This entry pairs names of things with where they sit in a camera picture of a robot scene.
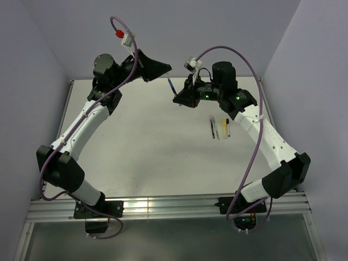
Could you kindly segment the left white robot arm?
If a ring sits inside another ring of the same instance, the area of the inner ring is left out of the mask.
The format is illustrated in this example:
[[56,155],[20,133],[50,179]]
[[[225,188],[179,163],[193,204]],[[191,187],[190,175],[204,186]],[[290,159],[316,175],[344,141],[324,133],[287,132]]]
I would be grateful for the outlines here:
[[150,82],[171,71],[169,64],[153,60],[140,49],[117,64],[110,54],[101,54],[94,61],[94,78],[82,111],[68,129],[50,146],[40,146],[36,152],[40,170],[39,193],[46,201],[43,184],[59,187],[65,194],[86,205],[93,217],[105,213],[105,195],[86,179],[78,164],[79,156],[97,128],[114,112],[122,94],[120,87],[141,78]]

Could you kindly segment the yellow highlighter pen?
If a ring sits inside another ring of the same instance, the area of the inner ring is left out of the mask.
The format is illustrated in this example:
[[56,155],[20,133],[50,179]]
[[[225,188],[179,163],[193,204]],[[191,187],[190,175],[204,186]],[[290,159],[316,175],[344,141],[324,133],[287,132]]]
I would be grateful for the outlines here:
[[222,124],[222,138],[227,139],[228,138],[227,120],[222,119],[221,124]]

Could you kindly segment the blue barrel pen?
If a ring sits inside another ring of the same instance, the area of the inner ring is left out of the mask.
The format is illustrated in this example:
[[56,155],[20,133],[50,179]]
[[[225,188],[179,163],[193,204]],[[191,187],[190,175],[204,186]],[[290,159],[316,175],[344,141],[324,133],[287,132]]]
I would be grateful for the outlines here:
[[174,84],[173,84],[172,80],[169,77],[167,77],[167,81],[168,81],[168,84],[169,84],[169,86],[170,86],[170,88],[171,88],[171,90],[173,92],[174,97],[176,97],[177,96],[177,92],[175,90],[175,87],[174,87]]

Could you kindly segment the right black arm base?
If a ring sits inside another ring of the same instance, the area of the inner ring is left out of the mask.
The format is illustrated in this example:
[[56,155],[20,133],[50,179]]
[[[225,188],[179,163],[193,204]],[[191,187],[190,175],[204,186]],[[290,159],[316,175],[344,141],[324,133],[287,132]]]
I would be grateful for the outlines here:
[[[218,201],[214,204],[215,207],[219,208],[221,215],[226,215],[229,205],[232,203],[234,197],[219,197]],[[252,206],[257,201],[248,203],[242,195],[238,196],[233,208],[231,210],[230,216],[235,216],[242,212],[244,209]],[[238,232],[249,232],[257,227],[257,214],[266,213],[267,207],[265,202],[250,208],[248,211],[244,212],[240,216],[233,219],[234,225]]]

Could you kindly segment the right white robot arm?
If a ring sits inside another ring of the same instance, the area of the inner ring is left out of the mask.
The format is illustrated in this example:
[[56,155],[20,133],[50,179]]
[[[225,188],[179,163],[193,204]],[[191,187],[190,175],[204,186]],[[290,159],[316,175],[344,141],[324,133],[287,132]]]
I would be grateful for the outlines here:
[[184,88],[173,102],[196,108],[201,100],[217,101],[219,107],[242,127],[266,158],[271,173],[246,185],[235,205],[241,212],[247,212],[254,202],[261,198],[279,198],[300,185],[308,172],[310,157],[299,154],[262,117],[261,104],[249,91],[238,88],[236,70],[230,62],[221,61],[212,66],[212,81],[204,82],[198,75],[201,61],[191,60],[185,68],[191,74],[184,82]]

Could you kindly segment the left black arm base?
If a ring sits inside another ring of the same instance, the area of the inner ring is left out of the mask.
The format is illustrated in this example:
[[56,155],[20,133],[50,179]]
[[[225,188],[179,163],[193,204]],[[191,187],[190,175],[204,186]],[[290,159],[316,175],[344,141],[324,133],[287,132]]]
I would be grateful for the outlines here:
[[123,222],[120,218],[123,216],[123,201],[105,201],[100,206],[89,206],[87,204],[76,202],[73,218],[76,220],[85,220],[85,231],[88,235],[96,238],[110,238],[103,236],[109,228],[111,220],[119,222],[120,228],[113,235],[119,235],[123,230]]

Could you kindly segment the thin white pen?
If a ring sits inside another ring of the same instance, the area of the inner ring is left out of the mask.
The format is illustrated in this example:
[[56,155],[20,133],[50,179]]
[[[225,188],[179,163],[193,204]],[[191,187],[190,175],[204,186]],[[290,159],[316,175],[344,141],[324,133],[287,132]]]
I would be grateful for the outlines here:
[[226,119],[226,126],[227,126],[227,135],[228,137],[231,137],[231,128],[229,124],[229,119]]

